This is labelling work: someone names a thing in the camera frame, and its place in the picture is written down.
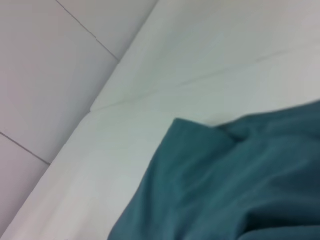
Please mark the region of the teal t-shirt with FREE print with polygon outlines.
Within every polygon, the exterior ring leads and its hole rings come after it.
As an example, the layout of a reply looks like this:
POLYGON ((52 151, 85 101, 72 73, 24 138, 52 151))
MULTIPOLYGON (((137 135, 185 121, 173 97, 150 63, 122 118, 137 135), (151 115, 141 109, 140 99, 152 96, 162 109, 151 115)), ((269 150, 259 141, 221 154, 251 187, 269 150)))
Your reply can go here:
POLYGON ((107 240, 320 240, 320 101, 175 119, 107 240))

